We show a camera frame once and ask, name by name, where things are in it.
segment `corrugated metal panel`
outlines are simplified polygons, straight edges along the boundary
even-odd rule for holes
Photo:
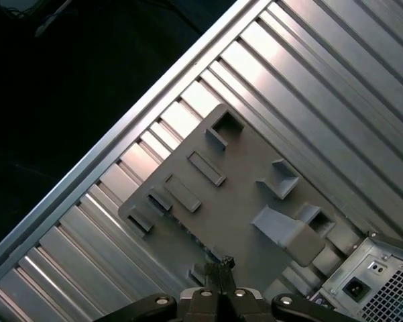
[[[89,320],[193,285],[191,258],[167,260],[117,210],[221,102],[337,210],[325,250],[292,263],[267,298],[310,295],[363,232],[403,239],[403,0],[241,0],[76,167],[77,184],[57,188],[66,199],[41,205],[48,220],[0,267],[3,314]],[[43,311],[17,297],[29,291]]]

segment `rectangular slot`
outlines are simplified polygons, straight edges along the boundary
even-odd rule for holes
[[[334,227],[335,223],[331,221],[328,216],[322,213],[322,211],[319,211],[308,225],[324,238]]]
[[[198,200],[198,198],[194,196],[194,194],[181,183],[179,178],[173,174],[168,177],[164,187],[191,213],[195,212],[200,207],[201,202]]]
[[[220,186],[222,182],[226,179],[226,176],[215,167],[209,159],[201,156],[198,152],[193,152],[188,160],[192,163],[195,168],[199,169],[214,185]]]
[[[155,189],[151,189],[148,193],[148,200],[155,206],[157,210],[163,215],[169,212],[173,204],[162,195],[160,195]]]
[[[208,142],[215,147],[218,151],[223,151],[227,148],[228,142],[225,141],[214,129],[211,127],[206,129],[206,137]]]
[[[217,133],[229,133],[238,135],[243,131],[244,125],[240,123],[230,112],[225,112],[222,117],[212,126]]]
[[[154,226],[137,207],[129,211],[128,219],[143,233],[149,233]]]

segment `gray plastic bracket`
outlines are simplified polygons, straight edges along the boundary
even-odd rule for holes
[[[138,228],[143,234],[147,234],[153,228],[154,224],[143,214],[144,210],[141,207],[133,207],[128,214],[128,219]]]
[[[227,148],[228,142],[226,142],[214,129],[211,127],[206,129],[206,137],[216,149],[223,151]]]
[[[188,160],[215,186],[220,186],[225,181],[226,176],[207,157],[194,151],[188,156]]]
[[[171,201],[163,197],[155,188],[149,191],[147,197],[160,215],[165,215],[173,206]]]
[[[199,201],[199,199],[183,185],[183,183],[177,176],[173,174],[170,175],[166,179],[164,187],[191,213],[195,212],[198,207],[201,206],[201,202]]]

